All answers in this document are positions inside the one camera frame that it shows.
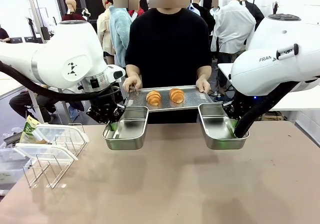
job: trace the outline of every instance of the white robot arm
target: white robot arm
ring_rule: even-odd
[[[261,22],[231,70],[236,92],[224,109],[239,120],[236,137],[243,137],[255,119],[287,93],[319,85],[319,38],[320,26],[303,23],[297,16],[275,14]]]
[[[299,82],[295,92],[320,83],[320,26],[292,15],[271,16],[279,19],[265,18],[232,66],[232,84],[246,96],[266,96],[290,81]]]
[[[81,82],[87,93],[104,90],[126,74],[106,65],[93,27],[81,20],[58,24],[46,44],[0,43],[0,61],[35,83],[65,89]]]
[[[121,100],[115,95],[119,88],[112,84],[126,72],[106,64],[97,34],[86,21],[61,22],[46,44],[0,43],[0,65],[0,71],[24,80],[29,89],[43,96],[61,101],[90,100],[87,114],[99,123],[116,122],[121,116],[117,105]],[[80,83],[85,94],[55,93],[33,82],[61,89]]]

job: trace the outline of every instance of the table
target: table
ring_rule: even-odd
[[[218,64],[219,69],[229,80],[233,63]],[[320,86],[309,90],[290,92],[285,95],[271,111],[290,111],[288,120],[295,122],[298,111],[320,109]]]
[[[0,72],[0,99],[22,88],[23,86],[11,76]]]
[[[55,189],[22,177],[1,224],[319,223],[320,149],[288,121],[255,122],[243,149],[224,151],[197,123],[150,124],[133,151],[109,150],[103,130],[85,126],[90,143]]]

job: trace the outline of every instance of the black cable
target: black cable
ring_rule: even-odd
[[[41,16],[38,0],[35,0],[35,2],[36,2],[36,5],[38,7],[39,15],[40,15],[40,18],[41,18],[41,21],[42,21],[42,26],[45,26],[44,20],[42,19],[42,16]]]
[[[236,124],[234,135],[242,138],[246,135],[255,120],[272,109],[286,94],[288,94],[299,82],[288,81],[279,84],[270,92],[262,102],[252,107]]]
[[[108,94],[105,94],[105,92],[109,90],[108,88],[101,90],[99,92],[91,92],[91,93],[83,93],[83,94],[68,94],[68,93],[55,92],[53,90],[49,90],[35,84],[33,81],[25,77],[19,71],[17,71],[16,69],[14,69],[9,65],[2,63],[1,61],[0,61],[0,72],[3,72],[8,76],[12,77],[13,79],[21,83],[24,87],[33,91],[34,93],[37,93],[38,95],[48,97],[53,100],[59,100],[59,101],[65,101],[65,102],[89,101],[89,100],[99,98],[101,96],[103,96],[104,98],[109,97],[120,92],[119,87],[117,87],[116,91],[113,91]]]

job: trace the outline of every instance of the perforated metal tray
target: perforated metal tray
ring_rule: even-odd
[[[178,88],[184,92],[184,102],[177,104],[170,100],[169,92],[172,88]],[[161,95],[159,106],[150,105],[147,102],[147,95],[151,91],[158,91]],[[125,105],[127,107],[147,107],[150,113],[166,112],[175,110],[197,109],[204,103],[213,103],[206,93],[200,93],[195,85],[143,88],[139,91],[131,92]]]

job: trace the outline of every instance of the light blue shirt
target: light blue shirt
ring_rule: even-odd
[[[125,8],[109,7],[110,21],[109,28],[112,45],[115,49],[118,63],[121,67],[126,67],[125,56],[129,45],[131,17]]]
[[[200,11],[197,8],[195,8],[192,4],[188,5],[187,9],[192,11],[193,13],[198,14],[199,16],[201,16],[200,15]]]

